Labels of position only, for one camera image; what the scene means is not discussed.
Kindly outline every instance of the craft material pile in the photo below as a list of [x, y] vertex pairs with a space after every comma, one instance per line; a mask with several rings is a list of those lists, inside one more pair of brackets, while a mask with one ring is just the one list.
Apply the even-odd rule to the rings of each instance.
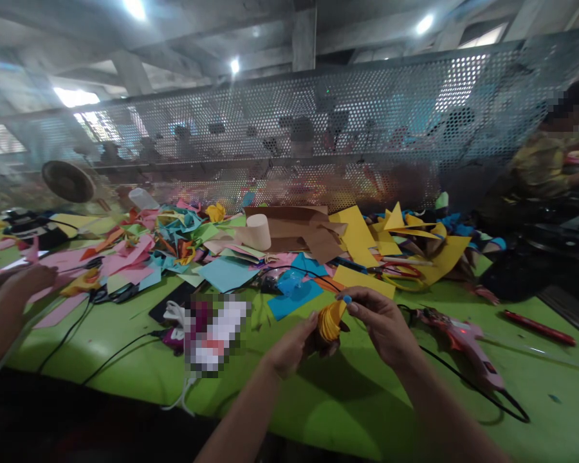
[[[69, 218], [83, 219], [61, 214], [63, 221]], [[41, 259], [58, 267], [60, 277], [31, 302], [58, 289], [67, 299], [37, 327], [58, 323], [91, 287], [102, 293], [96, 303], [120, 303], [163, 277], [195, 287], [208, 283], [221, 293], [258, 286], [276, 294], [268, 305], [277, 320], [324, 291], [366, 286], [392, 298], [397, 288], [428, 291], [441, 278], [459, 280], [497, 303], [476, 286], [473, 268], [482, 251], [504, 247], [502, 240], [466, 225], [459, 214], [448, 215], [446, 194], [433, 210], [404, 211], [397, 203], [392, 211], [369, 217], [357, 206], [329, 215], [326, 206], [265, 204], [228, 216], [219, 203], [203, 208], [179, 200], [157, 210], [133, 209], [98, 238], [85, 248]], [[14, 240], [5, 237], [0, 249], [11, 244]], [[22, 253], [34, 260], [36, 250]], [[344, 307], [336, 304], [320, 313], [332, 320], [327, 339], [338, 336]]]

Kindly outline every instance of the yellow shirt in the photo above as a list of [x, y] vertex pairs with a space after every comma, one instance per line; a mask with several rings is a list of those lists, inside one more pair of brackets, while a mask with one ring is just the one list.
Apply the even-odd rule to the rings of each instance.
[[537, 131], [511, 162], [516, 191], [528, 198], [551, 199], [570, 189], [562, 173], [567, 145], [571, 142], [547, 132]]

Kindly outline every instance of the plastic bottle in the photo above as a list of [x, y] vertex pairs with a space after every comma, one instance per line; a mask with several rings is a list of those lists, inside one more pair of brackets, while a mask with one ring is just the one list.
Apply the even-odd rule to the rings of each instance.
[[129, 192], [129, 199], [140, 209], [158, 209], [161, 207], [150, 193], [142, 188], [135, 188]]

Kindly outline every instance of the electric fan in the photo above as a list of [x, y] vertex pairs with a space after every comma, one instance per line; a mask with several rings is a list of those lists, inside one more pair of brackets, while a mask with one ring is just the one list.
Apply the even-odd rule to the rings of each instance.
[[80, 204], [96, 202], [118, 222], [123, 219], [108, 205], [105, 188], [99, 188], [100, 182], [93, 180], [97, 177], [94, 170], [65, 161], [49, 161], [43, 165], [41, 174], [48, 188], [62, 199]]

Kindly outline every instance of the ceiling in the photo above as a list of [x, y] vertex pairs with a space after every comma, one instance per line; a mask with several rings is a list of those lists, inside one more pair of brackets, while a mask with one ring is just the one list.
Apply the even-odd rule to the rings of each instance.
[[[579, 0], [0, 0], [0, 92], [9, 111], [60, 105], [53, 86], [101, 99], [314, 66], [443, 51], [505, 24], [499, 40], [579, 28]], [[417, 24], [427, 15], [432, 26]]]

